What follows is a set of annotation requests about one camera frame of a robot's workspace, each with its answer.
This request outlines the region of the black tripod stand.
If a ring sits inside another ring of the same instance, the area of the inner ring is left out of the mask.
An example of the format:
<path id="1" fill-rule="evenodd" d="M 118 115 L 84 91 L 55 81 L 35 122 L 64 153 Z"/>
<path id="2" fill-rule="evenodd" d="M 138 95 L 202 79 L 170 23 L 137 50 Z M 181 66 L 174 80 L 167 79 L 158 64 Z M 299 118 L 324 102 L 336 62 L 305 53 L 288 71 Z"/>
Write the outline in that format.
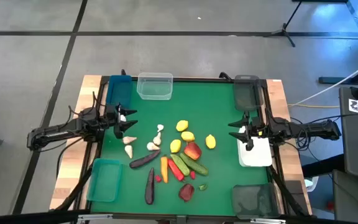
<path id="1" fill-rule="evenodd" d="M 291 23 L 291 21 L 292 21 L 293 17 L 295 16 L 296 12 L 299 10 L 302 2 L 303 2 L 302 0 L 299 0 L 297 6 L 294 9 L 294 11 L 292 12 L 291 16 L 289 17 L 289 19 L 286 22 L 283 23 L 283 25 L 281 26 L 281 28 L 279 30 L 269 32 L 264 37 L 286 37 L 287 40 L 289 41 L 290 45 L 292 47 L 296 47 L 294 41 L 292 40 L 292 38 L 289 35 L 289 32 L 287 31 L 287 27 L 288 27 L 289 23 Z"/>

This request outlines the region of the red and green bell pepper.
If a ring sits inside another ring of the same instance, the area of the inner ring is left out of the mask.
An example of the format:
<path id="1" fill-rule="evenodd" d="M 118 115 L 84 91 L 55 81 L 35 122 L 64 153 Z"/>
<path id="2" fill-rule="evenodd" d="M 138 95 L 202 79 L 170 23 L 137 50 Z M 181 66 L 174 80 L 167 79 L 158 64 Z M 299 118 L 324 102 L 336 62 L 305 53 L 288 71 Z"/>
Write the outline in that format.
<path id="1" fill-rule="evenodd" d="M 180 169 L 184 176 L 188 176 L 190 174 L 190 169 L 187 167 L 187 165 L 180 156 L 176 154 L 171 154 L 170 157 L 173 159 L 174 163 L 177 165 L 177 167 Z"/>

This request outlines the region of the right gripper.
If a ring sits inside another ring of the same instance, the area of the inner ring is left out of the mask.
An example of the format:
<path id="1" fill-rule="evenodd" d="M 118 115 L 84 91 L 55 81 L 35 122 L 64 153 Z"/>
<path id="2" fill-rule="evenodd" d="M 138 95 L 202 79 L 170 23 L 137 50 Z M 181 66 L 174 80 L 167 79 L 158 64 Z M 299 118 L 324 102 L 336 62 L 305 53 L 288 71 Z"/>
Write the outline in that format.
<path id="1" fill-rule="evenodd" d="M 247 142 L 246 151 L 251 151 L 254 147 L 252 137 L 262 138 L 267 129 L 267 125 L 260 118 L 251 117 L 249 113 L 244 114 L 239 121 L 229 123 L 228 126 L 235 128 L 246 126 L 246 133 L 229 133 L 229 135 L 241 142 Z"/>

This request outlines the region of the dark purple eggplant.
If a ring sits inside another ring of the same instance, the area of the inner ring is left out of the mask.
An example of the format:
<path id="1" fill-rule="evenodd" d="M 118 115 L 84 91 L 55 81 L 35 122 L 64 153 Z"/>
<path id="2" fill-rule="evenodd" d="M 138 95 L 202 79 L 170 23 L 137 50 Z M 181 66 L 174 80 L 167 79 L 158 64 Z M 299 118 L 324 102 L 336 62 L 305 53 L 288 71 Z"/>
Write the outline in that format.
<path id="1" fill-rule="evenodd" d="M 160 152 L 161 152 L 161 150 L 157 150 L 151 154 L 148 154 L 147 156 L 136 159 L 129 164 L 129 167 L 131 169 L 140 168 L 140 167 L 150 163 L 151 161 L 153 161 L 160 154 Z"/>
<path id="2" fill-rule="evenodd" d="M 145 202 L 147 205 L 151 205 L 154 202 L 154 168 L 152 167 L 147 177 L 147 183 L 145 186 Z"/>

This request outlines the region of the dark red fruit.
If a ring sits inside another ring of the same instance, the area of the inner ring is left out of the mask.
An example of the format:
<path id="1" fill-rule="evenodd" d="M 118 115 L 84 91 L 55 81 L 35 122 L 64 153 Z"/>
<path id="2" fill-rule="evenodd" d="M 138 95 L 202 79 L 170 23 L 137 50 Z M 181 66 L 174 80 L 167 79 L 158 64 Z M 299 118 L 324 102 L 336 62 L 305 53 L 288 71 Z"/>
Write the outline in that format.
<path id="1" fill-rule="evenodd" d="M 178 196 L 184 201 L 188 202 L 191 200 L 194 194 L 195 188 L 191 184 L 185 184 L 178 193 Z"/>

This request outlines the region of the long orange pepper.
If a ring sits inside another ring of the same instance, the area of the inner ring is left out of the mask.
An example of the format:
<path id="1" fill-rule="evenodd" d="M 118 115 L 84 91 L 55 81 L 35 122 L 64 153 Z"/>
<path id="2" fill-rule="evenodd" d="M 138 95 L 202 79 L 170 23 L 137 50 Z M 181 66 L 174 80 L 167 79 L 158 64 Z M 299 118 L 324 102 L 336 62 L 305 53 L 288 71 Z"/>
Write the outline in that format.
<path id="1" fill-rule="evenodd" d="M 160 158 L 160 168 L 161 168 L 161 176 L 163 181 L 168 183 L 168 158 L 166 156 L 162 156 Z"/>

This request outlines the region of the silver aluminium bracket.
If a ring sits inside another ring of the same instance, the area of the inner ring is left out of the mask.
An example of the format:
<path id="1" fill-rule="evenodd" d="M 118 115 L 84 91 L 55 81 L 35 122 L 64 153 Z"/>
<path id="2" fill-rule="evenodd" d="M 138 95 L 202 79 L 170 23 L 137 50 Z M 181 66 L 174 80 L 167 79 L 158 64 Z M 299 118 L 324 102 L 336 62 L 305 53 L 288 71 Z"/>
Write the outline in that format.
<path id="1" fill-rule="evenodd" d="M 285 220 L 269 218 L 253 218 L 250 222 L 256 224 L 287 224 Z"/>
<path id="2" fill-rule="evenodd" d="M 113 214 L 84 214 L 84 215 L 78 215 L 77 222 L 80 224 L 85 224 L 86 222 L 89 222 L 91 220 L 107 220 L 107 219 L 113 219 Z"/>

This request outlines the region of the grey translucent plastic bin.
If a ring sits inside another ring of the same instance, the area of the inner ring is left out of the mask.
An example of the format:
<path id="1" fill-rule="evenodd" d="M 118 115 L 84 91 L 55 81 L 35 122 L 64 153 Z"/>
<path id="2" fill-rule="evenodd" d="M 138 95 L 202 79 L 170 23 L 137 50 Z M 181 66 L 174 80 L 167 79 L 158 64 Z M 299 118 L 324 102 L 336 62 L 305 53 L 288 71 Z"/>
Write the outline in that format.
<path id="1" fill-rule="evenodd" d="M 233 90 L 235 109 L 239 111 L 256 110 L 264 103 L 260 78 L 257 76 L 237 75 Z"/>
<path id="2" fill-rule="evenodd" d="M 275 187 L 271 183 L 235 185 L 232 188 L 232 208 L 241 220 L 280 216 Z"/>

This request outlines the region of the long red pepper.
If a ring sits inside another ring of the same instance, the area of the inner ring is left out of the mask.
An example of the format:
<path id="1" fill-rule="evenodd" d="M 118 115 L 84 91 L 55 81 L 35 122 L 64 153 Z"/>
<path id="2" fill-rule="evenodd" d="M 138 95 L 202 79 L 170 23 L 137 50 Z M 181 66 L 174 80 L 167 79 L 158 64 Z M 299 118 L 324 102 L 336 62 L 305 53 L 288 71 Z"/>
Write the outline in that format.
<path id="1" fill-rule="evenodd" d="M 177 165 L 174 163 L 172 159 L 168 159 L 168 166 L 178 181 L 181 182 L 185 178 L 181 170 L 177 167 Z"/>

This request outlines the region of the green table mat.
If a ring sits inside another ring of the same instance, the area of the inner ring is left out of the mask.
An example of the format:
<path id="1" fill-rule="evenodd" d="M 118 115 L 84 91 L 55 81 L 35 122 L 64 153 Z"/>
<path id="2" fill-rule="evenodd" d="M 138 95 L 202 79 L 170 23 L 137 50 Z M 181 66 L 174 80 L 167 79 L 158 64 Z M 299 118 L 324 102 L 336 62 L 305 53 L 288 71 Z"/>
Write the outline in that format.
<path id="1" fill-rule="evenodd" d="M 156 174 L 160 173 L 160 160 L 154 159 L 141 168 L 131 169 L 129 163 L 132 159 L 126 154 L 122 141 L 112 131 L 107 131 L 101 157 L 121 162 L 121 183 L 115 201 L 95 202 L 91 206 L 93 212 L 231 216 L 234 213 L 231 192 L 235 185 L 268 181 L 263 167 L 242 167 L 239 164 L 237 142 L 229 135 L 234 128 L 228 126 L 242 116 L 234 106 L 232 85 L 175 83 L 169 100 L 143 100 L 133 93 L 131 107 L 137 112 L 130 115 L 130 119 L 138 120 L 138 123 L 126 134 L 137 138 L 132 145 L 134 159 L 148 154 L 147 143 L 157 135 L 158 124 L 164 125 L 161 153 L 169 155 L 170 143 L 180 137 L 176 130 L 177 122 L 187 120 L 188 130 L 195 135 L 195 141 L 202 150 L 200 163 L 208 168 L 209 174 L 197 175 L 195 180 L 185 179 L 195 188 L 188 202 L 178 196 L 182 183 L 170 175 L 167 184 L 155 184 L 154 202 L 147 205 L 144 197 L 147 177 L 152 167 Z M 216 139 L 214 149 L 206 146 L 205 138 L 209 134 Z M 200 191 L 198 186 L 201 184 L 207 184 L 207 189 Z"/>

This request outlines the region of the dark green cucumber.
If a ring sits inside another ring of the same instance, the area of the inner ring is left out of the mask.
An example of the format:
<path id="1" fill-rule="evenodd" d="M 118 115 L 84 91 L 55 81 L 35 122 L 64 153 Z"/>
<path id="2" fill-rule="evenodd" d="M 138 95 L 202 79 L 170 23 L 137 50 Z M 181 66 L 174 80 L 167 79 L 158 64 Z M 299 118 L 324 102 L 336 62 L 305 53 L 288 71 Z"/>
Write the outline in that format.
<path id="1" fill-rule="evenodd" d="M 195 172 L 207 176 L 209 174 L 209 170 L 207 167 L 205 167 L 202 164 L 197 163 L 196 161 L 194 161 L 193 159 L 191 159 L 190 157 L 186 156 L 184 153 L 180 153 L 180 157 L 183 160 L 183 162 L 190 167 L 191 169 L 193 169 Z"/>

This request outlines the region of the black stand base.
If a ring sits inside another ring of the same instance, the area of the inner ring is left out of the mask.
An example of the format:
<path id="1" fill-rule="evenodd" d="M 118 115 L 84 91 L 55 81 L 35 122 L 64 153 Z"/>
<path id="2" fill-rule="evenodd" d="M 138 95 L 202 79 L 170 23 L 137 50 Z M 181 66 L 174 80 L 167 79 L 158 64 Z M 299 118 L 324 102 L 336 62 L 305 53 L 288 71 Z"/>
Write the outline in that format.
<path id="1" fill-rule="evenodd" d="M 358 69 L 346 77 L 319 77 L 318 83 L 327 85 L 358 85 Z"/>

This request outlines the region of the teal plastic bin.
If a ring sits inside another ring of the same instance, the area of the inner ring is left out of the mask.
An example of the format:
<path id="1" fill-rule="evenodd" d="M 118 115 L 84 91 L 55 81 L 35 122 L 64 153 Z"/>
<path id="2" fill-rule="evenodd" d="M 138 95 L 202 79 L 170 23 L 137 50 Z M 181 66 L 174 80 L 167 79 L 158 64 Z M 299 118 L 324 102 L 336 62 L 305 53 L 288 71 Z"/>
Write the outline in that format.
<path id="1" fill-rule="evenodd" d="M 119 193 L 122 164 L 98 158 L 93 163 L 86 199 L 91 202 L 113 202 Z"/>

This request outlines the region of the clear plastic bin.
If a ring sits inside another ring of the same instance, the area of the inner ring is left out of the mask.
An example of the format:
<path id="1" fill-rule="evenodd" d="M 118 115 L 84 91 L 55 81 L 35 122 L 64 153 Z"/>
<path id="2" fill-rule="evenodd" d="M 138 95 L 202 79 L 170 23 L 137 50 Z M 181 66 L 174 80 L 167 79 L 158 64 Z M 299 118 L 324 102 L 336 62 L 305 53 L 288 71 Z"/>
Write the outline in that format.
<path id="1" fill-rule="evenodd" d="M 137 79 L 137 93 L 143 100 L 169 100 L 173 92 L 171 73 L 142 72 Z"/>

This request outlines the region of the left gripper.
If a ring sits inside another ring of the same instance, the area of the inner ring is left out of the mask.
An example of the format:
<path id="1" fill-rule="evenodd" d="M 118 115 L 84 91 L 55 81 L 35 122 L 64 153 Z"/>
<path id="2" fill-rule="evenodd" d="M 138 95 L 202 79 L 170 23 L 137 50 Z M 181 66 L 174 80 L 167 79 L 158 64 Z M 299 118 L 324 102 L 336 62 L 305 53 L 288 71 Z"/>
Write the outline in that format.
<path id="1" fill-rule="evenodd" d="M 113 133 L 117 139 L 121 138 L 121 132 L 124 133 L 130 127 L 138 123 L 138 120 L 121 121 L 121 115 L 129 116 L 131 114 L 136 113 L 137 110 L 125 109 L 119 106 L 120 105 L 114 106 L 111 104 L 107 104 L 105 106 L 105 115 L 108 119 L 109 127 L 113 127 Z"/>

